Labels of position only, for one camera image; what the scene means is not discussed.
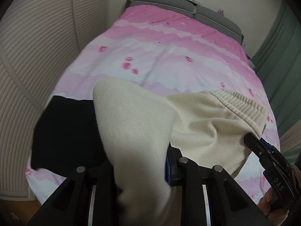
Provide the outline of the right hand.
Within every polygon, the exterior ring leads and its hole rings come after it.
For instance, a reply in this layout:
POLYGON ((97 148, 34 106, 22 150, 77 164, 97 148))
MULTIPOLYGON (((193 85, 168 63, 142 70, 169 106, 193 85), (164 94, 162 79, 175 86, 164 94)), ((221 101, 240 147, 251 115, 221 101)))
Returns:
POLYGON ((300 225, 300 170, 292 165, 286 187, 278 178, 258 203, 271 225, 300 225))

